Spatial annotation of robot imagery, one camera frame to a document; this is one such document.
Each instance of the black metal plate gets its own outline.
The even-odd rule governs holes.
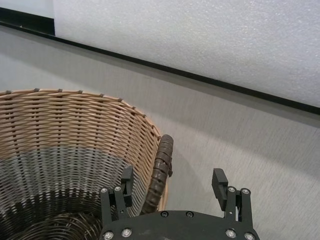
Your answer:
[[[114,221],[103,229],[100,239],[103,240],[104,233],[113,232],[112,240],[231,240],[226,231],[232,229],[235,240],[246,240],[245,233],[259,240],[256,231],[242,222],[198,212],[193,212],[193,217],[187,216],[187,211],[167,213],[167,217],[156,212]],[[124,238],[121,233],[126,228],[131,229],[132,234]]]

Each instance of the gray floor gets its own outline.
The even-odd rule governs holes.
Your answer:
[[[121,97],[175,140],[168,209],[222,215],[213,168],[252,191],[261,239],[320,235],[320,117],[0,27],[0,90]]]

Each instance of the black baseboard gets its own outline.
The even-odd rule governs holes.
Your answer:
[[[271,94],[263,93],[260,91],[252,90],[246,87],[234,85],[231,83],[227,83],[224,81],[212,79],[209,77],[201,76],[198,74],[194,74],[191,72],[179,70],[176,68],[172,68],[169,66],[160,65],[154,62],[145,61],[142,59],[138,59],[135,57],[130,57],[126,55],[122,55],[119,53],[115,53],[112,51],[103,50],[97,47],[88,46],[85,44],[77,43],[74,41],[69,41],[66,39],[62,39],[55,36],[55,26],[54,20],[52,18],[36,16],[24,12],[9,10],[5,8],[0,8],[0,25],[16,29],[25,33],[37,35],[43,38],[51,39],[60,43],[72,45],[78,48],[86,49],[89,51],[93,51],[96,53],[108,55],[111,57],[115,57],[118,59],[122,59],[125,61],[133,62],[136,64],[144,65],[150,68],[158,69],[161,71],[165,71],[168,73],[176,74],[179,76],[183,76],[186,78],[194,79],[197,81],[201,81],[210,85],[218,86],[221,88],[229,89],[238,93],[250,95],[259,99],[264,99],[273,103],[285,105],[291,108],[299,109],[302,111],[306,111],[309,113],[320,115],[320,107],[308,105],[305,103],[289,100],[286,98],[282,98],[279,96],[274,96]]]
[[[44,34],[55,35],[55,21],[53,18],[49,17],[0,7],[0,23],[10,24]]]

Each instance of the brown handle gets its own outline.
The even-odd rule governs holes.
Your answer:
[[[172,175],[172,152],[174,140],[163,135],[155,156],[151,183],[142,206],[141,215],[154,213],[164,192],[168,175]]]

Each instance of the basket handle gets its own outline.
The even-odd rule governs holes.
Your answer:
[[[171,136],[163,135],[161,137],[155,155],[151,183],[142,206],[141,215],[154,213],[158,209],[160,199],[166,186],[167,177],[171,177],[172,175],[171,162],[173,146],[174,140]]]

